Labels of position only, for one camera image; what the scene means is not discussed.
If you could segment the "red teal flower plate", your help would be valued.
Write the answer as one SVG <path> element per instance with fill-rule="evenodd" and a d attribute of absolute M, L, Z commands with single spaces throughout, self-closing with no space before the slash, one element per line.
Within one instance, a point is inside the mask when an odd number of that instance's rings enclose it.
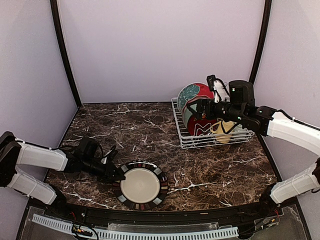
<path fill-rule="evenodd" d="M 210 91 L 209 87 L 200 82 L 194 82 L 185 86 L 177 96 L 177 107 L 180 113 L 183 113 L 187 102 L 195 97 L 208 97 L 213 99 L 214 93 Z"/>

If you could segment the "striped rim cream plate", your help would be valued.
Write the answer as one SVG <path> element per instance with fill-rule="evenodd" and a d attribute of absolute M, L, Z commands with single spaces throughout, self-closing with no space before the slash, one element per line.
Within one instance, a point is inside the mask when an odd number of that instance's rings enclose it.
<path fill-rule="evenodd" d="M 149 211 L 160 205 L 169 190 L 168 178 L 162 169 L 147 161 L 132 161 L 120 167 L 124 180 L 112 183 L 118 201 L 134 211 Z"/>

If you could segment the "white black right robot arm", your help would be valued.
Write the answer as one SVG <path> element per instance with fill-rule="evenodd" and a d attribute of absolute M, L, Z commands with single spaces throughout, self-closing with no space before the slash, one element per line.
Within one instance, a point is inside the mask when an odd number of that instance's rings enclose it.
<path fill-rule="evenodd" d="M 199 99 L 186 106 L 197 119 L 222 119 L 242 125 L 261 136 L 285 140 L 320 154 L 320 129 L 290 117 L 283 110 L 256 106 L 254 86 L 245 80 L 229 82 L 229 101 Z M 255 213 L 266 217 L 275 205 L 320 187 L 320 162 L 293 177 L 269 186 L 255 205 Z"/>

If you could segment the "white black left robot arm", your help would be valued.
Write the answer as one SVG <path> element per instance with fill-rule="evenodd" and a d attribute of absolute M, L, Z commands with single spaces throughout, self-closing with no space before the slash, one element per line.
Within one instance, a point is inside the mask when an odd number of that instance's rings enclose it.
<path fill-rule="evenodd" d="M 118 153 L 113 146 L 106 155 L 97 156 L 101 145 L 84 137 L 76 146 L 51 148 L 18 139 L 10 131 L 0 137 L 0 186 L 12 188 L 27 197 L 49 205 L 60 218 L 71 213 L 66 197 L 57 188 L 40 181 L 19 168 L 20 165 L 52 169 L 64 173 L 86 172 L 100 182 L 112 183 L 125 180 L 124 173 L 113 159 Z"/>

